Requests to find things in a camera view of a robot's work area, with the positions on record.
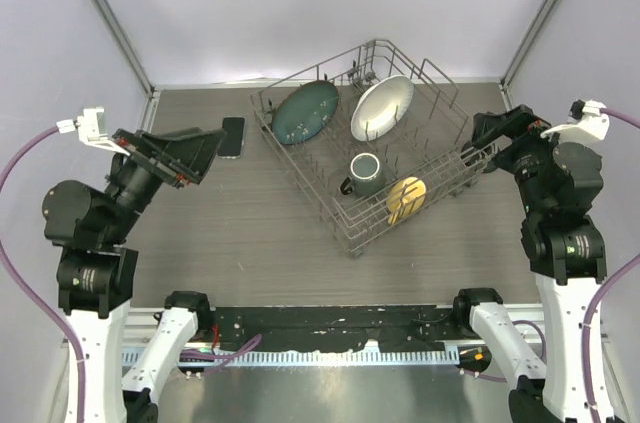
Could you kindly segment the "black smartphone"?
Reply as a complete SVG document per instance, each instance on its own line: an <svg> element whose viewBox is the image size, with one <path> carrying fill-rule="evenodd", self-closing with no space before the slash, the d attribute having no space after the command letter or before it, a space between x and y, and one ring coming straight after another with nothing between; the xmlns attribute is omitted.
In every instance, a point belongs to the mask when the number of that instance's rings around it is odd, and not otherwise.
<svg viewBox="0 0 640 423"><path fill-rule="evenodd" d="M223 159L237 159L241 156L246 129L246 118L228 116L222 120L222 129L226 136L222 141L217 155Z"/></svg>

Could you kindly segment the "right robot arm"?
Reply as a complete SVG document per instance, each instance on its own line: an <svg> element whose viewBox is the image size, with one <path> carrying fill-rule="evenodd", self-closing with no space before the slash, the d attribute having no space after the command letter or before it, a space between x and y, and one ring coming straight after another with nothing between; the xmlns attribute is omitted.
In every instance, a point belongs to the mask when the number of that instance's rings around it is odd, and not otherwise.
<svg viewBox="0 0 640 423"><path fill-rule="evenodd" d="M605 380L600 306L620 276L608 272L604 238L589 215L604 185L594 145L614 115L600 102L577 100L560 125L523 105L473 118L473 148L509 141L491 160L512 175L521 197L521 243L542 304L543 347L529 346L490 288L461 290L451 323L460 336L478 336L487 346L509 387L515 422L617 418Z"/></svg>

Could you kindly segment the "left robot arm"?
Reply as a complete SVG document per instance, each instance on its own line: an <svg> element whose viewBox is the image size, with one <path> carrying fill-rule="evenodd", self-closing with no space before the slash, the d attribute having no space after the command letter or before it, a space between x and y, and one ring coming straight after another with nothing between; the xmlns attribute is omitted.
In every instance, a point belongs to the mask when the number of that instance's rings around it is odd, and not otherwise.
<svg viewBox="0 0 640 423"><path fill-rule="evenodd" d="M56 279L58 305L72 334L75 368L69 373L70 417L83 422L155 422L158 402L180 354L190 341L210 334L214 312L208 297L175 291L142 356L122 370L122 342L133 296L138 252L129 233L162 185L198 185L226 133L193 127L153 135L119 129L89 136L90 146L113 152L107 186L97 190L75 180L45 196L44 236L61 250Z"/></svg>

